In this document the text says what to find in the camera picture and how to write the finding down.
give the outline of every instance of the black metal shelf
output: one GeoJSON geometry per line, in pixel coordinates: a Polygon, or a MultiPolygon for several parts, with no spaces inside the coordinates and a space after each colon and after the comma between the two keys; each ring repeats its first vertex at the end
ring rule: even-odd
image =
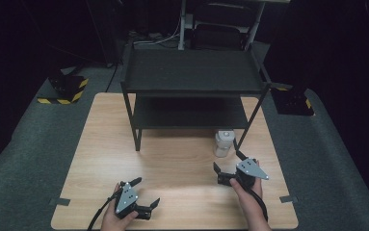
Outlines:
{"type": "Polygon", "coordinates": [[[138,129],[245,129],[248,126],[240,97],[137,96],[133,123],[138,129]]]}
{"type": "Polygon", "coordinates": [[[143,129],[244,129],[238,149],[269,90],[243,51],[125,49],[121,90],[136,150],[143,129]],[[136,94],[134,110],[129,94],[136,94]],[[249,118],[241,95],[258,95],[249,118]]]}

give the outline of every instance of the yellow and black tape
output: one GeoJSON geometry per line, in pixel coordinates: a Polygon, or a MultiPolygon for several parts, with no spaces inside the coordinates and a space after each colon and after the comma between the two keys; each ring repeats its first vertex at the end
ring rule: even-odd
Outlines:
{"type": "MultiPolygon", "coordinates": [[[[289,89],[286,89],[286,88],[277,88],[277,90],[284,90],[284,91],[287,91],[287,90],[289,90],[289,89]]],[[[308,99],[308,98],[306,98],[306,100],[305,100],[305,104],[306,104],[306,106],[307,106],[307,108],[308,108],[308,109],[311,109],[311,103],[310,103],[310,101],[309,101],[309,99],[308,99]]]]}
{"type": "Polygon", "coordinates": [[[78,100],[82,97],[82,93],[87,83],[88,83],[88,79],[84,79],[82,82],[80,82],[78,91],[75,94],[73,94],[70,98],[38,97],[37,100],[39,103],[42,103],[42,104],[74,104],[78,102],[78,100]]]}

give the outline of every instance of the desk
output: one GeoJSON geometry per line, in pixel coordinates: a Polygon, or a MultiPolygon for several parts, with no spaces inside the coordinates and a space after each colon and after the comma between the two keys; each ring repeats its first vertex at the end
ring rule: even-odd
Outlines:
{"type": "MultiPolygon", "coordinates": [[[[260,19],[263,14],[263,10],[265,9],[265,3],[266,2],[275,2],[275,3],[289,3],[290,0],[251,0],[251,1],[257,1],[260,2],[258,13],[256,15],[256,19],[254,21],[253,27],[250,30],[250,36],[248,38],[247,44],[250,44],[254,41],[256,32],[259,27],[260,19]]],[[[184,50],[184,31],[185,29],[192,29],[192,21],[193,16],[191,14],[186,13],[186,4],[187,0],[181,1],[181,16],[180,16],[180,40],[178,43],[178,50],[184,50]]]]}
{"type": "MultiPolygon", "coordinates": [[[[245,100],[248,104],[256,101],[245,100]]],[[[57,205],[51,221],[54,229],[86,230],[115,184],[139,176],[143,181],[135,187],[138,204],[148,206],[159,197],[161,200],[151,220],[135,220],[129,226],[132,230],[247,227],[235,192],[218,185],[213,170],[216,162],[222,171],[234,172],[240,160],[233,150],[225,158],[214,156],[214,131],[146,130],[143,136],[145,145],[136,152],[121,94],[100,93],[95,97],[61,193],[61,198],[70,199],[70,203],[57,205]]],[[[269,181],[263,181],[263,199],[271,227],[297,227],[293,205],[279,200],[289,192],[260,110],[242,151],[257,158],[270,176],[269,181]]],[[[100,227],[101,219],[94,228],[100,227]]]]}

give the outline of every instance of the silver metal plate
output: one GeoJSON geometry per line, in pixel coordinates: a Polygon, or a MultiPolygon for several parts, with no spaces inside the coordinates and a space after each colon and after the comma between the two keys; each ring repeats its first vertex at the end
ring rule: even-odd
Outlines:
{"type": "Polygon", "coordinates": [[[237,164],[236,167],[247,175],[269,180],[269,176],[251,158],[247,158],[246,160],[237,164]]]}
{"type": "Polygon", "coordinates": [[[123,186],[123,192],[121,193],[120,201],[119,201],[118,207],[116,208],[116,213],[119,213],[120,211],[123,211],[129,205],[136,202],[136,200],[138,198],[139,197],[137,196],[137,194],[133,190],[133,188],[130,186],[130,184],[126,183],[123,186]]]}

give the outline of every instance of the hand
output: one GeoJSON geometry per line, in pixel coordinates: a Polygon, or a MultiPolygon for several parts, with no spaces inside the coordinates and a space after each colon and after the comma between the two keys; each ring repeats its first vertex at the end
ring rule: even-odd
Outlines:
{"type": "MultiPolygon", "coordinates": [[[[115,192],[120,188],[119,183],[116,184],[115,192]]],[[[113,199],[103,216],[101,231],[124,231],[130,222],[136,218],[139,214],[136,211],[131,212],[125,218],[120,219],[115,215],[115,203],[116,200],[113,199]]]]}
{"type": "MultiPolygon", "coordinates": [[[[230,179],[229,182],[238,195],[239,203],[247,220],[249,230],[271,230],[255,198],[245,192],[236,179],[230,179]]],[[[256,177],[251,189],[262,198],[262,180],[260,178],[256,177]]]]}

